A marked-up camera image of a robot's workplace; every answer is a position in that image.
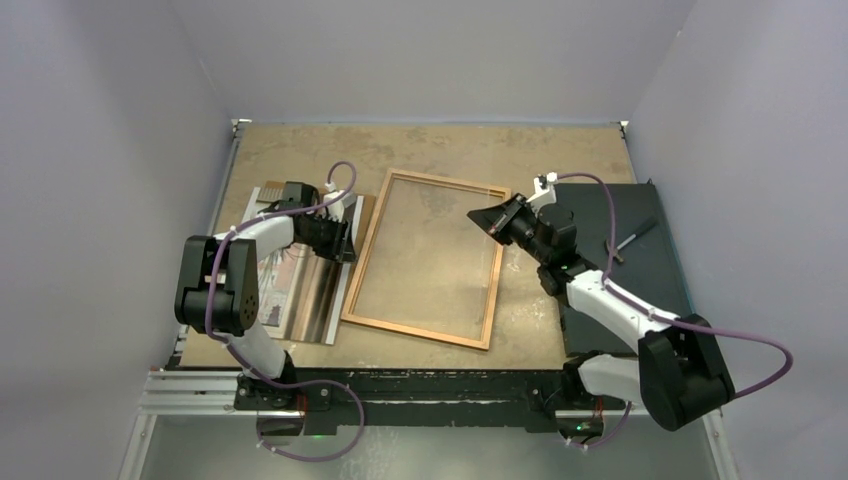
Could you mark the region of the plant photo print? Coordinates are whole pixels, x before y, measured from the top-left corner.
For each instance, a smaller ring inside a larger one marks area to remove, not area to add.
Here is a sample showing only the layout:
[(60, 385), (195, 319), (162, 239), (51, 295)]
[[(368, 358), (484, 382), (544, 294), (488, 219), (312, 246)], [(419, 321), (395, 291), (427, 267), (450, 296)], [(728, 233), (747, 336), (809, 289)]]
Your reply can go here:
[(352, 263), (336, 263), (294, 243), (258, 264), (257, 320), (276, 340), (332, 345)]

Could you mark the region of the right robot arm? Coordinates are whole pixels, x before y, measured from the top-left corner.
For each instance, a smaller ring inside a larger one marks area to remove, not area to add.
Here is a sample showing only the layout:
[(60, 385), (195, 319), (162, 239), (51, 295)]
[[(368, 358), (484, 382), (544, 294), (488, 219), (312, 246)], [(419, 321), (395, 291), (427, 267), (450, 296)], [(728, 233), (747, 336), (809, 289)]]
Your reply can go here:
[(520, 194), (470, 210), (468, 218), (502, 246), (537, 261), (542, 289), (623, 341), (632, 356), (590, 351), (564, 365), (561, 392), (576, 407), (614, 397), (646, 408), (676, 431), (734, 399), (736, 388), (710, 323), (676, 316), (623, 289), (577, 245), (571, 212), (557, 204), (534, 209)]

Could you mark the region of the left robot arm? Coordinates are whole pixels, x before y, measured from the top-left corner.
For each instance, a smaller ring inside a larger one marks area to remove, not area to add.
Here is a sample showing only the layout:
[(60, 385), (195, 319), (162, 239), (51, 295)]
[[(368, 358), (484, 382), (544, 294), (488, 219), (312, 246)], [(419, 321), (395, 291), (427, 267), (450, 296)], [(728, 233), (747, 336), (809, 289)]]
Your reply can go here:
[(193, 235), (183, 247), (175, 292), (176, 320), (221, 344), (246, 377), (261, 381), (259, 395), (272, 408), (297, 399), (290, 354), (258, 322), (259, 263), (294, 244), (335, 264), (356, 258), (352, 226), (344, 217), (351, 188), (318, 189), (288, 182), (280, 199), (217, 235)]

